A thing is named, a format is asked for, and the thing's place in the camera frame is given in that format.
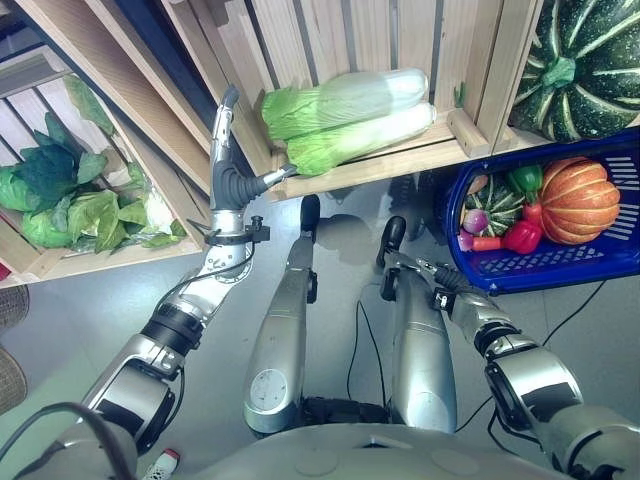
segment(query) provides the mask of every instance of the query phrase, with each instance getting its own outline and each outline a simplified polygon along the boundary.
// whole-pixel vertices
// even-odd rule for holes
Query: concrete floor
[[[379,281],[374,257],[390,215],[388,187],[389,182],[382,181],[333,196],[320,195],[323,220],[314,253],[318,301],[307,313],[307,395],[346,397],[359,297],[380,345],[387,390],[390,388],[392,310],[377,295],[377,286],[371,285]],[[259,200],[251,206],[249,215],[263,215],[265,224],[271,226],[272,240],[258,245],[252,275],[232,291],[200,349],[188,357],[182,410],[157,446],[140,459],[140,472],[159,451],[171,447],[182,454],[174,478],[204,479],[206,467],[255,441],[242,419],[242,385],[260,322],[279,282],[288,249],[297,237],[299,202],[294,199],[268,204]],[[433,260],[449,259],[448,248],[437,245],[428,233],[415,242],[405,242],[404,250]],[[28,317],[0,338],[22,365],[30,393],[20,406],[0,416],[0,442],[38,408],[81,399],[128,337],[145,324],[162,293],[199,261],[199,256],[186,256],[30,287]],[[498,303],[526,333],[541,340],[596,286],[505,295],[498,297]],[[608,281],[550,343],[551,350],[578,378],[588,402],[609,406],[635,422],[640,422],[639,293],[640,277]],[[488,388],[483,362],[461,333],[452,325],[448,327],[458,419],[462,423],[488,397]],[[351,391],[357,400],[379,402],[374,350],[366,335],[360,338]],[[491,410],[489,406],[484,408],[461,437],[492,446],[485,431]],[[37,423],[3,462],[0,477],[11,478],[71,421],[72,417],[59,415]],[[534,446],[502,432],[497,435],[523,457],[548,465]]]

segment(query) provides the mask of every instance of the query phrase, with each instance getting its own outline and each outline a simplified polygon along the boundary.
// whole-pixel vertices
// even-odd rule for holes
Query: pumpkin
[[[640,1],[545,0],[510,123],[567,143],[639,113]]]
[[[598,162],[586,157],[554,162],[544,173],[540,194],[544,233],[556,243],[589,242],[615,221],[619,200],[620,192]]]
[[[523,193],[511,191],[502,176],[489,175],[482,189],[467,195],[464,207],[484,210],[489,218],[489,225],[478,236],[500,237],[522,217],[523,203]]]

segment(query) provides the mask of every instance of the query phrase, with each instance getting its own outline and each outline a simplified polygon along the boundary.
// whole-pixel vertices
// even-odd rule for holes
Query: wooden crate
[[[34,65],[38,68],[27,68]],[[36,146],[33,130],[46,132],[44,115],[51,112],[87,151],[107,154],[109,163],[97,181],[102,187],[117,185],[117,172],[126,171],[127,163],[136,162],[185,227],[187,236],[177,245],[166,248],[148,249],[137,245],[97,255],[43,249],[31,245],[20,234],[21,213],[0,209],[0,263],[12,271],[0,282],[0,288],[195,253],[203,248],[202,235],[187,219],[208,221],[206,199],[106,106],[103,105],[115,126],[115,135],[107,136],[94,123],[83,119],[60,78],[69,71],[48,47],[39,47],[0,64],[0,85],[8,86],[0,92],[0,165],[23,161],[20,149]],[[25,72],[30,72],[30,76],[25,77]],[[29,79],[23,88],[16,85],[16,75]]]
[[[240,88],[232,130],[256,174],[287,161],[260,118],[265,92],[349,71],[418,67],[430,78],[439,115],[424,134],[325,175],[290,178],[272,189],[277,199],[546,143],[506,126],[543,0],[158,1],[213,98],[230,83]],[[209,134],[115,0],[15,3],[208,192]]]
[[[219,100],[240,87],[234,129],[256,165],[286,154],[270,144],[260,103],[274,88],[309,87],[350,71],[418,67],[438,119],[421,136],[273,191],[284,199],[463,162],[506,149],[506,128],[542,0],[162,0]],[[454,89],[464,82],[464,107]]]

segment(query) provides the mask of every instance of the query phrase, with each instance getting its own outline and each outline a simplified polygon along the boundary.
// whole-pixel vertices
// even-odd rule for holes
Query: wire
[[[502,417],[500,415],[498,415],[498,422],[500,422],[500,426],[502,427],[504,432],[507,433],[508,435],[511,435],[512,437],[521,438],[522,440],[527,440],[528,442],[535,443],[536,445],[540,445],[540,442],[538,441],[537,438],[512,430],[509,425],[507,425],[502,421]]]
[[[241,261],[240,263],[236,264],[236,265],[232,265],[230,267],[226,267],[226,268],[221,268],[220,270],[216,270],[214,272],[209,272],[209,273],[205,273],[204,275],[198,275],[197,277],[191,277],[188,278],[178,284],[176,284],[175,286],[171,287],[167,293],[165,293],[162,298],[158,301],[158,303],[156,304],[156,307],[153,309],[153,313],[154,315],[156,313],[158,313],[158,310],[160,309],[160,306],[164,303],[164,301],[169,298],[171,295],[173,295],[175,292],[177,292],[178,290],[180,290],[181,288],[192,284],[193,282],[198,282],[200,280],[204,280],[205,278],[209,278],[209,277],[214,277],[216,275],[220,275],[221,273],[225,273],[225,272],[229,272],[231,270],[235,270],[236,268],[240,268],[243,265],[246,265],[247,263],[249,263],[251,261],[251,259],[253,258],[254,253],[256,252],[256,244],[252,243],[251,244],[251,253],[249,254],[249,256],[247,258],[245,258],[243,261]]]
[[[382,387],[382,406],[387,406],[387,393],[384,389],[384,374],[382,373],[382,362],[380,361],[380,351],[378,350],[378,343],[376,342],[375,337],[373,336],[373,331],[371,330],[371,323],[369,322],[369,316],[367,315],[367,311],[364,309],[364,305],[360,300],[356,304],[356,323],[358,322],[358,307],[362,310],[364,314],[364,319],[367,322],[367,328],[369,329],[369,336],[371,337],[371,341],[373,342],[373,348],[376,350],[376,358],[378,359],[378,370],[380,371],[380,386]]]
[[[173,412],[171,412],[171,416],[164,422],[160,433],[164,432],[169,427],[169,425],[171,425],[171,422],[173,422],[173,419],[176,418],[176,415],[178,415],[180,407],[182,406],[182,400],[184,399],[184,384],[186,383],[186,379],[184,376],[184,367],[178,368],[178,372],[180,372],[180,393],[178,393],[178,401],[176,402],[176,406],[173,409]]]
[[[349,362],[349,371],[347,372],[347,397],[351,400],[351,390],[349,384],[351,383],[351,370],[353,369],[353,361],[356,359],[356,351],[358,350],[358,304],[356,303],[356,338],[353,341],[353,353],[351,354],[351,362]]]
[[[579,314],[588,304],[589,302],[593,299],[593,297],[596,296],[596,294],[600,291],[600,289],[602,288],[602,286],[606,283],[606,280],[603,280],[600,285],[598,285],[598,288],[596,288],[593,293],[591,295],[589,295],[587,297],[587,299],[584,301],[584,303],[582,305],[580,305],[578,307],[578,309],[573,312],[571,315],[569,315],[567,318],[565,318],[562,322],[560,322],[556,328],[554,328],[553,330],[551,330],[551,333],[549,335],[547,335],[547,338],[544,339],[544,342],[542,342],[542,346],[544,347],[547,343],[549,343],[549,340],[551,340],[551,337],[553,337],[555,335],[555,333],[560,330],[569,320],[571,320],[573,317],[575,317],[577,314]]]
[[[364,289],[367,287],[371,287],[371,286],[379,286],[379,283],[368,283],[365,286],[362,287],[362,291],[360,292],[360,297],[358,297],[358,301],[356,302],[356,335],[355,335],[355,340],[353,342],[353,353],[351,354],[351,361],[349,362],[349,371],[347,372],[347,397],[349,398],[349,400],[351,400],[351,372],[353,370],[353,363],[355,361],[356,358],[356,352],[358,350],[358,339],[359,339],[359,323],[360,323],[360,317],[359,317],[359,311],[360,309],[362,309],[362,313],[364,313],[364,318],[365,321],[367,322],[367,328],[369,329],[369,335],[371,336],[371,341],[373,342],[373,346],[376,350],[376,357],[378,359],[378,369],[380,372],[380,384],[381,384],[381,388],[382,388],[382,406],[386,407],[387,405],[387,393],[385,390],[385,386],[384,386],[384,373],[382,371],[382,361],[380,360],[380,350],[378,349],[378,343],[376,342],[376,339],[373,335],[373,330],[371,329],[371,323],[369,322],[369,317],[367,315],[367,312],[364,308],[364,305],[362,303],[362,294],[364,292]]]
[[[575,317],[578,313],[580,313],[586,306],[587,304],[593,299],[593,297],[596,296],[596,294],[600,291],[600,289],[602,288],[602,286],[605,284],[606,280],[603,280],[600,285],[598,285],[598,287],[593,291],[593,293],[591,295],[589,295],[589,297],[587,297],[587,299],[584,301],[584,303],[582,305],[580,305],[580,307],[578,307],[578,309],[573,312],[571,315],[569,315],[567,318],[565,318],[562,322],[560,322],[558,324],[557,327],[555,327],[551,333],[549,333],[549,335],[547,335],[547,338],[545,338],[544,342],[542,342],[542,346],[545,346],[547,343],[549,343],[549,340],[551,340],[551,337],[553,337],[553,335],[555,335],[558,330],[560,330],[560,328],[562,328],[564,325],[567,324],[567,322],[569,322],[573,317]],[[482,408],[489,403],[489,400],[491,400],[493,397],[489,397],[487,398],[484,402],[482,402],[480,404],[480,406],[478,408],[475,409],[475,411],[471,414],[471,416],[468,418],[468,420],[466,422],[464,422],[464,424],[462,424],[461,427],[458,427],[456,429],[456,432],[459,432],[460,430],[462,430],[463,428],[465,428],[467,425],[469,425],[469,423],[471,422],[471,420],[473,420],[473,418],[480,412],[480,410],[482,410]],[[523,438],[524,440],[529,440],[529,441],[533,441],[535,443],[539,442],[533,438],[533,437],[529,437],[528,435],[522,435],[520,433],[514,432],[513,430],[511,430],[508,426],[504,425],[502,422],[502,419],[498,417],[498,420],[500,421],[500,425],[502,425],[502,428],[505,430],[506,433],[508,433],[509,435],[513,435],[515,437],[518,438]]]
[[[483,408],[487,403],[489,403],[489,401],[490,401],[490,400],[492,400],[492,399],[493,399],[493,397],[489,397],[489,398],[487,398],[484,402],[482,402],[482,403],[480,404],[480,406],[479,406],[478,408],[476,408],[476,409],[475,409],[475,411],[471,414],[471,416],[467,419],[467,421],[466,421],[466,422],[464,422],[464,423],[462,424],[462,426],[460,426],[460,427],[456,428],[455,433],[458,433],[460,430],[462,430],[462,429],[463,429],[463,428],[465,428],[467,425],[469,425],[469,424],[471,423],[471,420],[473,420],[473,418],[474,418],[478,413],[480,413],[480,410],[482,410],[482,408]]]
[[[100,446],[104,449],[109,464],[113,469],[115,480],[135,480],[135,476],[129,472],[126,464],[125,456],[122,453],[120,444],[116,440],[113,432],[107,427],[106,422],[93,410],[80,405],[79,403],[62,402],[48,405],[38,410],[36,413],[27,418],[18,429],[13,432],[7,442],[0,448],[0,461],[5,457],[11,447],[18,441],[24,432],[40,418],[58,412],[71,412],[79,417],[91,428],[94,435],[100,442]]]
[[[493,409],[493,415],[491,415],[491,420],[489,420],[489,423],[487,424],[487,433],[489,434],[489,436],[491,437],[491,439],[494,441],[494,443],[500,447],[500,450],[510,453],[511,455],[515,455],[514,452],[512,452],[511,450],[509,450],[507,447],[505,447],[504,445],[502,445],[502,443],[500,443],[500,440],[498,440],[496,438],[496,436],[493,434],[492,428],[493,428],[493,424],[496,421],[496,418],[498,417],[498,409],[494,408]]]

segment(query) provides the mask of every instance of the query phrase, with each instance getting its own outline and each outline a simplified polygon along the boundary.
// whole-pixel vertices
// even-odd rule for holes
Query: blue basket
[[[463,165],[445,206],[444,231],[458,268],[492,294],[559,287],[640,274],[640,129],[599,141],[549,145]],[[620,214],[595,240],[565,246],[543,239],[528,255],[508,250],[462,252],[456,236],[466,192],[476,175],[584,155],[599,161],[620,190]]]

